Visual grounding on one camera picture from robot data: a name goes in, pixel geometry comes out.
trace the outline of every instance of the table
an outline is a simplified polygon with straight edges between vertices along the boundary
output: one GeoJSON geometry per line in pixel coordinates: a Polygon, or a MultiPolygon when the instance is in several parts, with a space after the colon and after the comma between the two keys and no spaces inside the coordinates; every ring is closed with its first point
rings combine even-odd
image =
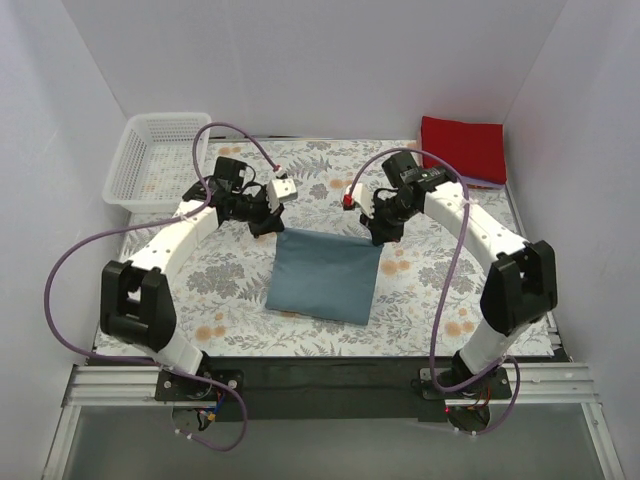
{"type": "MultiPolygon", "coordinates": [[[[408,146],[409,140],[268,140],[264,147],[296,182],[298,200],[286,205],[287,227],[347,236],[368,235],[356,212],[343,212],[344,188],[360,165],[383,150],[408,146]]],[[[205,172],[218,155],[250,163],[257,180],[270,170],[247,142],[211,143],[205,172]]],[[[363,176],[371,188],[388,186],[380,164],[363,176]]],[[[472,199],[507,228],[516,222],[505,191],[472,190],[472,199]]],[[[167,214],[136,214],[131,224],[167,214]]],[[[120,260],[146,244],[157,229],[127,234],[120,260]]],[[[425,216],[407,223],[399,244],[384,247],[369,324],[366,327],[318,320],[264,308],[276,235],[254,239],[246,224],[227,222],[205,239],[171,286],[178,328],[211,356],[422,356],[428,344],[436,304],[455,247],[455,238],[425,216]]],[[[438,333],[437,355],[451,356],[481,320],[479,299],[484,275],[466,251],[460,257],[438,333]]],[[[137,349],[98,332],[98,353],[139,354],[137,349]]],[[[519,356],[553,354],[545,322],[533,325],[511,347],[519,356]]]]}

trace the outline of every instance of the gray floor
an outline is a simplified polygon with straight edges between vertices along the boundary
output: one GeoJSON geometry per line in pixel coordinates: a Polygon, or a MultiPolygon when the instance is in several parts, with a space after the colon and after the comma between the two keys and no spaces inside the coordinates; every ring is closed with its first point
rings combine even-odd
{"type": "MultiPolygon", "coordinates": [[[[494,418],[501,410],[492,408],[494,418]]],[[[170,415],[164,407],[83,408],[65,478],[604,478],[580,405],[518,405],[479,438],[413,420],[254,421],[228,454],[175,436],[170,415]]],[[[216,424],[205,436],[225,442],[237,430],[216,424]]]]}

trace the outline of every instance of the blue cloth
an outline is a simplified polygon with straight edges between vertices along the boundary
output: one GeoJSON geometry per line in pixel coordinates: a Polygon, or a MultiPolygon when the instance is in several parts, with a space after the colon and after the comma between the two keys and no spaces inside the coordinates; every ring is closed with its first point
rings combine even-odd
{"type": "Polygon", "coordinates": [[[286,229],[266,307],[366,325],[381,253],[368,239],[286,229]]]}

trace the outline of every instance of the floral pattern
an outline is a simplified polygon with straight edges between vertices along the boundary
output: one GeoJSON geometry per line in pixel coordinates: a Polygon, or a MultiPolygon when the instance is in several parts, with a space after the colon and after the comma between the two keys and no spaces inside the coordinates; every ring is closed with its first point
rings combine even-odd
{"type": "MultiPolygon", "coordinates": [[[[340,199],[365,160],[409,141],[274,140],[264,147],[283,165],[298,188],[298,200],[286,204],[286,226],[347,236],[367,237],[355,212],[343,212],[340,199]]],[[[270,169],[251,144],[209,145],[205,172],[214,159],[228,155],[250,163],[257,181],[270,169]]],[[[372,188],[388,186],[375,166],[363,175],[372,188]]],[[[515,222],[504,191],[472,190],[472,197],[507,228],[515,222]]],[[[136,214],[132,223],[161,218],[136,214]]],[[[137,231],[124,238],[121,259],[144,246],[157,232],[137,231]]],[[[440,224],[418,216],[407,223],[399,244],[387,244],[369,324],[366,327],[318,320],[264,308],[271,279],[276,235],[254,239],[247,225],[227,222],[200,243],[171,286],[178,328],[210,355],[426,355],[433,315],[455,248],[455,238],[440,224]]],[[[469,339],[480,322],[484,275],[466,251],[456,274],[438,331],[437,354],[450,356],[469,339]]],[[[98,333],[97,351],[127,355],[135,349],[98,333]]],[[[546,323],[538,322],[511,348],[516,355],[551,355],[546,323]]]]}

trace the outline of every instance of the table surface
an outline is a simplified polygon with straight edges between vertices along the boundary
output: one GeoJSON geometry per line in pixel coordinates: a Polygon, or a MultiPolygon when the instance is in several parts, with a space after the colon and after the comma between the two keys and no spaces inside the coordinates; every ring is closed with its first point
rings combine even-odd
{"type": "MultiPolygon", "coordinates": [[[[368,158],[408,146],[408,140],[270,140],[263,145],[295,180],[298,200],[286,204],[285,226],[367,237],[356,212],[343,212],[344,188],[368,158]]],[[[270,170],[246,142],[211,143],[204,172],[218,155],[250,163],[257,180],[270,170]]],[[[363,176],[371,188],[388,187],[380,165],[363,176]]],[[[516,223],[504,190],[472,190],[472,199],[512,231],[516,223]]],[[[131,224],[168,214],[136,214],[131,224]]],[[[127,234],[120,259],[144,246],[158,229],[127,234]]],[[[433,316],[456,239],[439,223],[416,216],[399,244],[387,244],[380,260],[369,324],[365,327],[319,320],[264,308],[275,254],[276,235],[254,239],[246,224],[226,222],[201,242],[171,286],[178,328],[211,356],[382,356],[426,355],[433,316]]],[[[481,320],[484,274],[466,250],[458,262],[438,332],[436,353],[451,356],[481,320]]],[[[98,332],[97,352],[139,354],[98,332]]],[[[511,347],[520,356],[553,354],[545,322],[533,325],[511,347]]]]}

